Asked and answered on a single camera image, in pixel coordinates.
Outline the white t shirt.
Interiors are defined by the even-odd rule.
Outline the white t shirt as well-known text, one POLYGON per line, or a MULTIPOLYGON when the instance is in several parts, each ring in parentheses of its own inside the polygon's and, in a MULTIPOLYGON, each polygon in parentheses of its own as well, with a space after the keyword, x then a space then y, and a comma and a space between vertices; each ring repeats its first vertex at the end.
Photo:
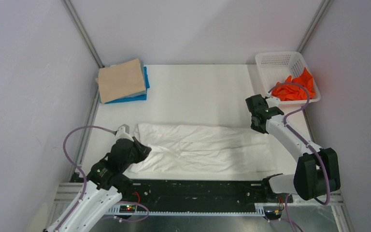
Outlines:
POLYGON ((152 150, 135 174, 252 174, 275 170, 268 135, 247 128, 138 124, 136 138, 152 150))

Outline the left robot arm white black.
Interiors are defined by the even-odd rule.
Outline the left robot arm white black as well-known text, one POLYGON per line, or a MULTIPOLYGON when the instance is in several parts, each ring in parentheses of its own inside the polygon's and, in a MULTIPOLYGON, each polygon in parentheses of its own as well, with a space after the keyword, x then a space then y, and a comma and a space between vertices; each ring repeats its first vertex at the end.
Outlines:
POLYGON ((124 172, 132 164, 144 161, 151 151, 135 137, 117 139, 110 152, 92 166, 66 211, 46 231, 90 231, 114 204, 132 197, 132 181, 124 172))

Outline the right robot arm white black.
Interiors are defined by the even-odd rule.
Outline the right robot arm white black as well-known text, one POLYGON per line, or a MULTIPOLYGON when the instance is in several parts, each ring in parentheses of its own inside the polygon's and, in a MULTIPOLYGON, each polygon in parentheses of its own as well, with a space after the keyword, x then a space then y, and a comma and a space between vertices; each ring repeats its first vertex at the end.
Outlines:
POLYGON ((307 140, 287 120, 277 106, 270 107, 260 94, 245 100, 251 114, 251 129, 276 138, 296 161, 294 174, 276 174, 264 179, 264 200, 273 202, 281 193, 297 194, 303 200, 330 203, 331 193, 341 187, 338 155, 332 148, 322 148, 307 140))

